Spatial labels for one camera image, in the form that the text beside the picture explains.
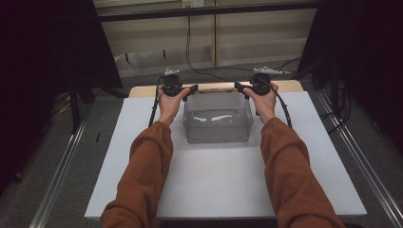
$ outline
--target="black backdrop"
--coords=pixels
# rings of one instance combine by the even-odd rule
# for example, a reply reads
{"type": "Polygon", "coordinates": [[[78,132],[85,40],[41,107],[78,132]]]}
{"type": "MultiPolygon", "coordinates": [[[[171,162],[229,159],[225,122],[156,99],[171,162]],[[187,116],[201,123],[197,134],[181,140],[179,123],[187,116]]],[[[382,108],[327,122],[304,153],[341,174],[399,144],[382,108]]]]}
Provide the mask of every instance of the black backdrop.
{"type": "Polygon", "coordinates": [[[101,24],[62,20],[80,16],[96,16],[91,0],[0,4],[0,193],[23,169],[54,95],[67,92],[71,78],[122,87],[101,24]]]}
{"type": "Polygon", "coordinates": [[[315,88],[338,77],[403,153],[403,1],[365,0],[317,10],[299,70],[326,59],[315,88]]]}

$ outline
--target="wrist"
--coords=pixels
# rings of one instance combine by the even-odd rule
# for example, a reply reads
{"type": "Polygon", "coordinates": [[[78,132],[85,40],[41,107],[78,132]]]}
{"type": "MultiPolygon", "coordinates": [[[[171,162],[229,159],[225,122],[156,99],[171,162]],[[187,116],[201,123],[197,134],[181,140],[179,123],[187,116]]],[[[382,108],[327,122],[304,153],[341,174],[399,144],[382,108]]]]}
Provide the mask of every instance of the wrist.
{"type": "Polygon", "coordinates": [[[260,120],[263,124],[266,124],[269,120],[275,118],[276,116],[273,113],[267,113],[265,115],[260,115],[260,120]]]}
{"type": "Polygon", "coordinates": [[[174,122],[173,118],[168,116],[161,116],[158,121],[164,123],[167,126],[170,126],[174,122]]]}

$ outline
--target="metal rail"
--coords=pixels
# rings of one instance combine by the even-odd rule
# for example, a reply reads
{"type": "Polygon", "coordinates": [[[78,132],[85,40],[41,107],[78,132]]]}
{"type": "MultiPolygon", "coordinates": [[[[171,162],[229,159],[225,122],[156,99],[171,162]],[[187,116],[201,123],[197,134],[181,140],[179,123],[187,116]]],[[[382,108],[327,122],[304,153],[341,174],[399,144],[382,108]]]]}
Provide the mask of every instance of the metal rail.
{"type": "Polygon", "coordinates": [[[279,10],[306,10],[317,9],[319,7],[331,7],[335,4],[353,3],[356,0],[329,0],[329,1],[303,1],[303,2],[288,2],[288,3],[270,3],[270,4],[255,4],[241,5],[228,7],[203,7],[190,9],[162,9],[153,11],[140,12],[119,12],[119,13],[101,13],[94,17],[74,17],[74,18],[59,18],[57,20],[72,21],[72,22],[113,22],[127,20],[143,20],[155,18],[169,17],[184,17],[184,16],[201,16],[201,15],[217,15],[241,12],[259,12],[259,11],[279,11],[279,10]]]}
{"type": "Polygon", "coordinates": [[[65,175],[68,171],[68,167],[70,166],[71,159],[73,158],[77,145],[81,139],[81,136],[83,135],[84,129],[86,127],[86,120],[89,117],[91,108],[92,106],[88,108],[78,129],[73,135],[71,135],[65,153],[62,159],[60,160],[59,166],[57,167],[56,173],[53,176],[53,179],[48,187],[47,192],[45,193],[44,198],[41,201],[41,204],[36,210],[35,216],[33,217],[29,228],[45,227],[51,209],[53,207],[53,204],[56,201],[57,196],[59,194],[63,179],[65,178],[65,175]]]}
{"type": "MultiPolygon", "coordinates": [[[[320,92],[317,93],[317,96],[320,99],[320,102],[322,103],[326,112],[332,113],[331,108],[332,105],[330,99],[326,95],[321,94],[320,92]]],[[[335,115],[331,115],[331,117],[333,124],[335,126],[338,126],[340,124],[340,120],[335,115]]],[[[394,200],[389,190],[380,180],[379,176],[375,173],[375,171],[371,167],[361,148],[358,146],[355,139],[353,138],[353,135],[350,133],[350,131],[347,129],[345,125],[339,127],[337,131],[340,134],[341,139],[348,147],[350,153],[355,159],[355,162],[358,165],[359,169],[361,170],[362,174],[364,175],[365,179],[373,189],[376,197],[378,198],[380,204],[382,205],[383,209],[385,210],[386,214],[391,220],[393,226],[395,228],[403,228],[403,215],[398,204],[394,200]]]]}

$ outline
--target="transparent box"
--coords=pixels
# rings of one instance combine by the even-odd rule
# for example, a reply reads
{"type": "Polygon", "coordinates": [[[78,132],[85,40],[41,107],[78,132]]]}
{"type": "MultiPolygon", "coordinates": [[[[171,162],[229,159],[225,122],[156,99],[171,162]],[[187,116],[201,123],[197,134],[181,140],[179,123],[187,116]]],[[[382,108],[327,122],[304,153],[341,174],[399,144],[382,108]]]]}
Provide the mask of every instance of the transparent box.
{"type": "Polygon", "coordinates": [[[236,90],[198,92],[184,103],[189,143],[247,142],[253,123],[249,100],[236,90]]]}

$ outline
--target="hand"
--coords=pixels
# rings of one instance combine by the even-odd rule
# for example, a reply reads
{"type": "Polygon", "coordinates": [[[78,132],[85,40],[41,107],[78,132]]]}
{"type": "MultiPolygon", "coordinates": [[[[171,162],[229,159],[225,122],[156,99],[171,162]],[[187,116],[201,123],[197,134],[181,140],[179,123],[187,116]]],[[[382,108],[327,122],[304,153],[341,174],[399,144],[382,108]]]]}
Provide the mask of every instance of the hand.
{"type": "MultiPolygon", "coordinates": [[[[275,91],[278,90],[278,85],[273,82],[270,82],[270,85],[275,91]]],[[[259,113],[263,124],[275,117],[276,93],[270,90],[266,95],[260,96],[250,88],[244,88],[243,92],[255,102],[256,111],[259,113]]]]}
{"type": "Polygon", "coordinates": [[[167,126],[170,126],[174,122],[174,118],[179,111],[179,105],[182,98],[184,98],[190,92],[189,88],[185,88],[175,97],[169,97],[163,94],[163,89],[160,87],[158,90],[158,96],[160,98],[160,122],[163,122],[167,126]]]}

